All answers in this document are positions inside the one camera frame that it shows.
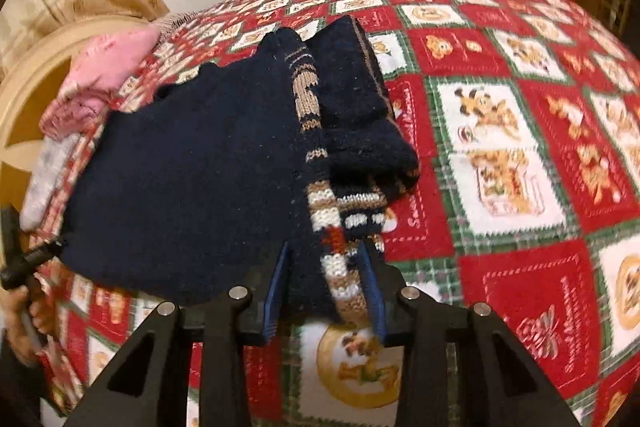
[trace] red square patch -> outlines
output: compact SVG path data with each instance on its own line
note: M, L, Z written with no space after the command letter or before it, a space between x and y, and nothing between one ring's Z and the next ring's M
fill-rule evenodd
M637 353L600 382L591 427L604 427L609 423L639 379L640 353Z
M424 74L511 76L504 58L480 30L429 28L407 34Z
M87 333L86 324L76 312L69 310L66 316L66 355L83 382L87 381Z
M418 158L435 156L438 150L431 130L422 77L419 74L403 74L386 82L385 86L404 139L414 148Z
M596 64L590 51L583 50L579 46L563 46L550 42L547 45L554 51L564 70L571 75L576 83L593 87L599 91L615 91L615 86Z
M265 347L244 348L246 397L254 418L282 421L281 352L282 343L278 336Z
M89 325L110 341L123 344L129 330L131 297L96 287L89 306Z
M382 237L388 263L454 253L431 159L421 158L420 167L420 179L413 192L386 210Z
M467 304L487 302L564 399L596 382L600 325L583 241L458 261Z
M481 28L497 28L517 33L523 37L537 37L535 30L523 19L514 15L510 10L478 6L477 4L463 4L458 9Z

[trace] folded clothing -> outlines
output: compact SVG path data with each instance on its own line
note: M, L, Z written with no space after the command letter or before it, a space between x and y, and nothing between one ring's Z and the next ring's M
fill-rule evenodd
M110 115L66 207L63 262L104 285L190 305L289 241L291 312L366 315L351 255L378 239L418 162L393 122L364 32L343 18Z
M160 29L149 24L140 30L92 39L74 59L58 96L43 113L40 130L55 140L86 131L135 73L159 36Z
M73 133L59 142L48 136L42 140L42 149L31 173L20 211L20 228L25 232L31 232L42 224L51 195L58 186L66 162L79 139L80 135Z

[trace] tan stripe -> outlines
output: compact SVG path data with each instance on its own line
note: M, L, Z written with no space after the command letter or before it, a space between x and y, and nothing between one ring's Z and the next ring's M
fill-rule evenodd
M307 163L315 160L316 158L329 158L329 153L326 151L326 149L313 149L312 151L306 153Z
M331 182L327 180L321 180L319 182L309 183L306 186L306 193L308 194L309 192L318 192L319 190L327 190L328 188L331 188Z
M302 131L308 131L310 129L320 128L319 120L306 120L302 123Z

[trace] wooden headboard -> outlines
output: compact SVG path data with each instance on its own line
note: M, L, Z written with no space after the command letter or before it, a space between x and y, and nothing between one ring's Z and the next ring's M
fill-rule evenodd
M71 58L96 35L147 22L119 15L84 19L42 39L0 84L0 205L22 207L43 135L38 122L68 73ZM0 264L3 263L0 247Z

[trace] green plaid border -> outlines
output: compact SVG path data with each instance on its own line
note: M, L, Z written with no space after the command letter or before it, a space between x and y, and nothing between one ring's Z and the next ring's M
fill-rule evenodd
M443 5L443 3L434 3L433 5L431 4L421 5L420 3L415 4L415 6L426 6L426 7L441 6L441 5ZM408 28L408 29L412 29L412 28L475 28L476 27L476 25L473 24L473 22L471 22L471 20L469 20L468 17L460 13L460 10L458 10L457 7L453 4L446 4L444 6L451 8L455 13L457 13L460 16L460 18L464 21L463 24L459 24L459 23L414 24L411 22L411 19L409 19L409 17L404 13L404 10L402 10L402 6L414 6L414 4L405 3L405 4L397 4L394 6L394 8L396 9L396 13L398 14L398 17L400 17L400 20L402 21L402 24L404 25L405 28Z
M427 95L427 102L431 108L429 117L433 128L433 135L436 139L436 145L438 146L438 152L440 154L447 154L454 151L453 142L449 136L449 131L447 130L444 106L442 105L442 99L438 92L438 86L443 84L465 84L465 86L489 84L490 86L509 87L516 99L516 102L518 103L518 109L529 127L531 136L533 136L533 138L538 142L538 151L541 149L546 150L545 138L540 132L538 124L531 114L520 88L514 80L511 80L510 78L497 78L491 76L426 76L422 83Z
M574 414L577 410L582 409L582 418L580 422L582 427L591 427L591 423L593 422L593 413L596 409L597 391L598 386L592 385L566 401L566 404L571 408L571 411Z
M551 51L547 46L545 46L544 42L541 42L539 38L536 38L536 37L523 37L523 36L518 35L516 33L508 32L508 31L501 30L501 29L496 29L496 28L485 28L482 31L483 31L483 33L485 35L487 35L487 38L492 42L492 44L494 45L494 48L498 51L498 53L502 57L504 57L504 59L507 61L507 64L509 65L509 67L511 69L511 72L513 73L513 76L516 76L516 77L519 77L519 78L531 78L533 80L541 80L542 82L550 82L552 84L562 84L563 86L572 86L572 85L574 85L574 81L572 79L572 76L570 74L568 74L566 72L566 70L562 67L562 64L558 60L558 57L556 56L556 54L553 51ZM511 60L511 57L509 55L507 55L507 53L504 51L504 49L500 45L500 42L498 42L498 40L495 38L495 34L494 33L496 31L504 31L505 33L513 34L514 36L516 36L519 39L527 39L527 40L536 41L538 44L540 44L540 46L542 46L546 50L546 52L549 55L549 57L551 58L551 60L555 62L555 64L558 66L558 69L562 72L562 74L564 74L564 80L561 80L559 78L551 78L550 76L541 76L539 74L524 73L523 71L520 71L518 69L517 65L515 64L515 62L513 62L513 60Z
M415 58L414 49L411 47L411 44L409 44L409 39L404 32L396 30L367 33L367 39L384 35L393 35L396 37L396 40L400 45L400 49L402 50L402 56L404 57L406 65L404 68L398 68L394 71L391 71L390 73L383 73L383 78L385 80L395 80L399 75L404 73L419 73L420 66L418 66L418 61Z
M596 299L598 303L598 314L600 316L600 336L602 346L600 348L600 376L608 377L626 360L640 351L640 337L636 338L632 343L626 346L616 356L612 356L613 346L613 325L611 323L611 303L607 293L607 282L604 279L602 266L600 265L599 253L603 248L624 241L633 235L640 233L640 219L625 221L615 227L609 229L598 230L587 236L587 245L591 255L591 264L593 264L593 276L596 290Z
M456 253L460 255L508 253L514 250L527 250L578 237L580 227L573 207L564 188L562 188L562 180L558 171L553 163L540 152L538 150L542 165L549 177L549 181L551 181L558 203L564 210L564 223L553 227L494 234L476 234L471 230L453 169L449 163L449 157L441 155L433 159L433 168L442 194L442 203L447 215L447 222L449 223L449 230Z
M597 92L597 91L595 91L593 89L590 89L589 87L583 87L582 88L582 93L583 93L583 97L588 102L589 106L591 107L591 110L592 110L593 114L595 114L596 119L598 120L598 123L600 124L600 128L609 137L609 142L611 144L613 144L613 147L616 148L616 151L618 151L618 158L620 159L620 161L621 161L620 163L624 166L624 168L626 170L627 177L629 178L629 180L631 181L632 185L634 186L634 191L636 193L636 198L640 198L640 186L638 185L637 177L633 175L634 165L632 163L632 160L625 153L625 150L620 146L620 144L618 143L618 140L614 136L612 136L611 133L609 132L609 129L607 129L607 126L602 121L602 117L600 116L599 112L596 109L595 104L593 103L593 99L591 98L591 95L594 94L596 96L601 96L603 98L608 98L609 100L621 100L622 102L624 102L624 99L622 98L622 96L621 96L621 94L619 92L617 92L617 93Z
M396 266L407 283L426 283L433 281L438 285L442 302L463 305L460 270L455 258L433 257L416 261L390 263Z
M376 4L375 6L364 6L362 8L356 8L353 10L348 10L348 11L343 11L338 13L337 10L337 5L339 2L347 2L347 1L357 1L357 0L339 0L339 1L331 1L331 5L329 6L329 15L353 15L357 12L363 11L363 10L370 10L373 8L380 8L381 6L388 6L389 5L389 0L381 0L382 4Z

